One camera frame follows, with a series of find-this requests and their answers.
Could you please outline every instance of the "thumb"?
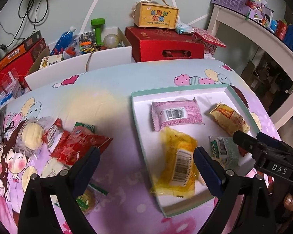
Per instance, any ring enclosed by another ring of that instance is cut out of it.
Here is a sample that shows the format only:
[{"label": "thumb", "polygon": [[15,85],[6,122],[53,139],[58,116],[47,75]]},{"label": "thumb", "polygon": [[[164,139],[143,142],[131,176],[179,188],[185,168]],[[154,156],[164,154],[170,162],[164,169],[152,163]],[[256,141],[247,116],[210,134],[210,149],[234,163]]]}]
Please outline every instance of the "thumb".
[{"label": "thumb", "polygon": [[287,210],[293,211],[293,195],[288,193],[284,198],[283,204]]}]

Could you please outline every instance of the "fingernail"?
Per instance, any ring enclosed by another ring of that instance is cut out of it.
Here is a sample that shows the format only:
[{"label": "fingernail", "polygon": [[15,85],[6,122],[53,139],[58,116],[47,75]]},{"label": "fingernail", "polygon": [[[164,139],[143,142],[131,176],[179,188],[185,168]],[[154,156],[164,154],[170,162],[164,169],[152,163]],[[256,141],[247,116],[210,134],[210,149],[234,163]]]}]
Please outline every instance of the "fingernail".
[{"label": "fingernail", "polygon": [[284,203],[287,204],[287,205],[290,205],[291,201],[292,201],[292,198],[293,198],[292,195],[288,194],[286,196],[286,199],[285,199]]}]

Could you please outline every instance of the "cartoon girl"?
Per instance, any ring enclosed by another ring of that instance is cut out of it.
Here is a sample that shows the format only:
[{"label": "cartoon girl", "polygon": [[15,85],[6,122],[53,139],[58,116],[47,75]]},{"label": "cartoon girl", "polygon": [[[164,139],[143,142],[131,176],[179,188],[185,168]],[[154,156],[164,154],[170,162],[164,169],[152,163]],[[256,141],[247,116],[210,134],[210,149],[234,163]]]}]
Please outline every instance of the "cartoon girl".
[{"label": "cartoon girl", "polygon": [[8,190],[8,166],[3,154],[4,149],[0,149],[0,221],[4,227],[11,233],[17,233],[17,227],[13,220],[11,211],[6,201],[10,201],[10,192]]}]

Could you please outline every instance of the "clear plastic ball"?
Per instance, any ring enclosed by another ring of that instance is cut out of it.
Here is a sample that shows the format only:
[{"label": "clear plastic ball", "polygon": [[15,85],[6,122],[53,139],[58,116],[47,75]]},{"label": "clear plastic ball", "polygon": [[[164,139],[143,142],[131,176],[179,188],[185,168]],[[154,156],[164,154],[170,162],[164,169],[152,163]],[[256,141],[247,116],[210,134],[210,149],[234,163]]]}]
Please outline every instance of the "clear plastic ball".
[{"label": "clear plastic ball", "polygon": [[111,33],[105,36],[103,43],[106,48],[115,48],[119,44],[119,38],[116,34]]}]

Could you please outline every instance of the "green dumbbell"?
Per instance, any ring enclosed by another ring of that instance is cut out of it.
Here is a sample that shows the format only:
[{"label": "green dumbbell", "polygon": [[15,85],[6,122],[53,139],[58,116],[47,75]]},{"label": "green dumbbell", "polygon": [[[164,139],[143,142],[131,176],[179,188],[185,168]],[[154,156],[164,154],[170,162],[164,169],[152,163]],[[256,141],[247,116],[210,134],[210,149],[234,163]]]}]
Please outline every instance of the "green dumbbell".
[{"label": "green dumbbell", "polygon": [[96,33],[96,44],[98,46],[103,46],[103,42],[101,40],[101,26],[105,24],[104,18],[95,18],[91,20],[91,25],[93,26]]}]

